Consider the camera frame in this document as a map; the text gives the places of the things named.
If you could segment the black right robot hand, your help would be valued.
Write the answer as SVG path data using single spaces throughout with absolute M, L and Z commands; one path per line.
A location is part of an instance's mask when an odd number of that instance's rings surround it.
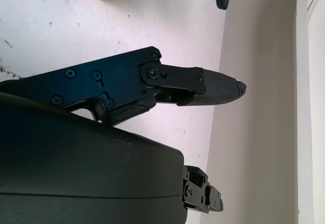
M 215 106 L 246 85 L 147 47 L 1 83 L 1 223 L 185 223 L 221 212 L 183 154 L 116 126 L 157 103 Z

